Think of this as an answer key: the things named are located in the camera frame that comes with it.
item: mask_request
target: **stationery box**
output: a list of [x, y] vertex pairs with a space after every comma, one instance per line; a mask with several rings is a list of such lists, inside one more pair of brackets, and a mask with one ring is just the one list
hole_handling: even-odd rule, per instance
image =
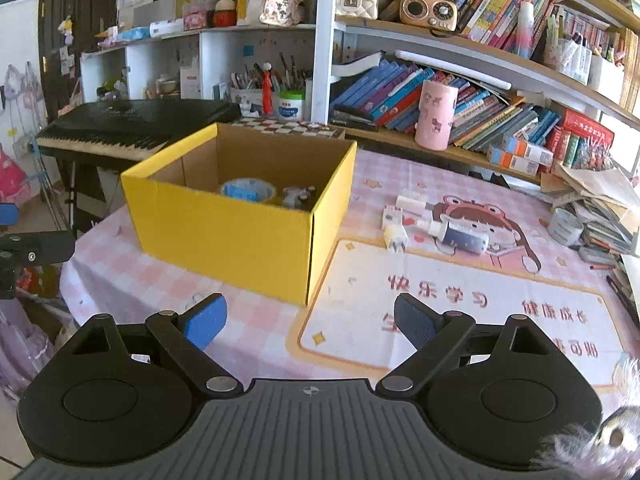
[[532, 176], [538, 172], [538, 167], [540, 166], [537, 162], [527, 160], [521, 156], [512, 155], [497, 146], [489, 147], [489, 150], [486, 152], [486, 158], [489, 159], [490, 163], [496, 164], [497, 166], [510, 168], [514, 171], [520, 171]]
[[526, 140], [515, 139], [510, 135], [504, 135], [500, 142], [500, 149], [512, 155], [521, 156], [533, 162], [538, 162], [543, 166], [551, 166], [554, 161], [554, 154], [548, 149], [531, 144]]
[[[349, 203], [356, 143], [212, 124], [122, 174], [145, 253], [287, 303], [309, 305]], [[281, 195], [316, 186], [310, 212], [219, 194], [242, 177]]]

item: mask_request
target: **chessboard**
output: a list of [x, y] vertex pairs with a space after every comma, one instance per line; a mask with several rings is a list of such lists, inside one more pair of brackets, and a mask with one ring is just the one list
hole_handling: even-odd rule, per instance
[[264, 134], [302, 135], [307, 137], [329, 137], [331, 139], [343, 139], [344, 129], [325, 124], [283, 121], [276, 119], [263, 119], [243, 117], [234, 124], [253, 128]]

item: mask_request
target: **white box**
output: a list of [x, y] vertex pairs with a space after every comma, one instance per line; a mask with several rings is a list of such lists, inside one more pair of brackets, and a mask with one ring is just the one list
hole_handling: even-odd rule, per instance
[[180, 67], [180, 98], [202, 98], [202, 92], [200, 91], [200, 65], [197, 58], [193, 59], [191, 66]]

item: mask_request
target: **pink cylindrical container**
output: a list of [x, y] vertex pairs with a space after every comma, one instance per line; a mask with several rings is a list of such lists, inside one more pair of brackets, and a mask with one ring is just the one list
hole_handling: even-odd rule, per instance
[[446, 150], [456, 110], [458, 89], [433, 81], [422, 83], [415, 142], [429, 150]]

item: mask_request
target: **checkered tablecloth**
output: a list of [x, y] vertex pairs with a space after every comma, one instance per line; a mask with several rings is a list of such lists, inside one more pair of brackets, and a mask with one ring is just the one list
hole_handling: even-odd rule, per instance
[[[504, 211], [526, 233], [530, 248], [540, 260], [539, 276], [597, 290], [607, 303], [615, 306], [613, 316], [617, 318], [624, 348], [636, 354], [638, 332], [610, 290], [605, 275], [590, 270], [577, 253], [552, 240], [541, 224], [550, 217], [548, 206], [519, 192], [416, 162], [358, 150], [350, 206], [340, 237], [382, 238], [382, 209], [395, 203], [401, 189], [419, 191], [430, 203], [443, 202], [446, 196], [448, 200], [457, 197]], [[410, 239], [409, 246], [420, 243], [422, 250], [430, 250], [431, 246], [417, 236]], [[204, 278], [146, 255], [140, 249], [126, 207], [78, 240], [75, 255], [63, 268], [60, 288], [80, 323], [99, 312], [110, 313], [118, 323], [143, 322], [158, 310], [183, 312], [208, 294], [220, 292], [228, 303], [228, 321], [207, 352], [244, 384], [253, 377], [345, 376], [345, 372], [301, 360], [287, 349], [287, 335], [299, 317], [300, 307]]]

